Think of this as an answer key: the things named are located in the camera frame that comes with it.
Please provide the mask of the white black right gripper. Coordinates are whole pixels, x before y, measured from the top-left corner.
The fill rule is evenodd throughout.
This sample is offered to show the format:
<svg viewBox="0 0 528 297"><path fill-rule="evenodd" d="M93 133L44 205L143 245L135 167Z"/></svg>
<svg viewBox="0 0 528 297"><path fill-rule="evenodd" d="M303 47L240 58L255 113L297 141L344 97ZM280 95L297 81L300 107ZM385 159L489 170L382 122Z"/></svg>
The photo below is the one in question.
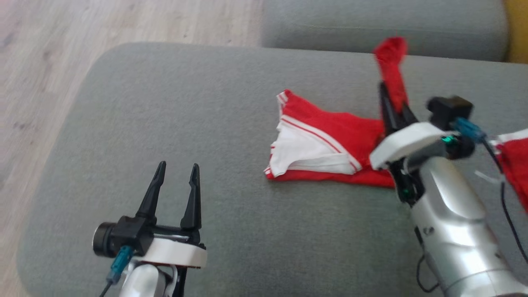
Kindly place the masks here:
<svg viewBox="0 0 528 297"><path fill-rule="evenodd" d="M373 169L388 169L390 164L403 160L404 170L413 171L430 158L447 156L443 139L457 137L458 132L441 130L429 122L418 122L408 104L403 104L397 113L384 82L379 84L378 91L384 135L389 136L370 154Z"/></svg>

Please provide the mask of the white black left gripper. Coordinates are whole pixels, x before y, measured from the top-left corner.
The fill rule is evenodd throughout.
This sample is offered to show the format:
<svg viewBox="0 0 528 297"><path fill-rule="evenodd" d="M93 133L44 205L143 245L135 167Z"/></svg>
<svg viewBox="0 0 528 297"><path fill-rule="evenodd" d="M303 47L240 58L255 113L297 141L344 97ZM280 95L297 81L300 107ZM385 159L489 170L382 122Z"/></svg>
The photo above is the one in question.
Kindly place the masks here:
<svg viewBox="0 0 528 297"><path fill-rule="evenodd" d="M164 183L166 162L163 160L151 179L150 185L136 212L136 217L156 222L157 203ZM190 175L190 194L180 227L155 226L153 241L143 256L143 262L201 269L206 267L207 250L200 240L202 211L200 199L200 167L193 164Z"/></svg>

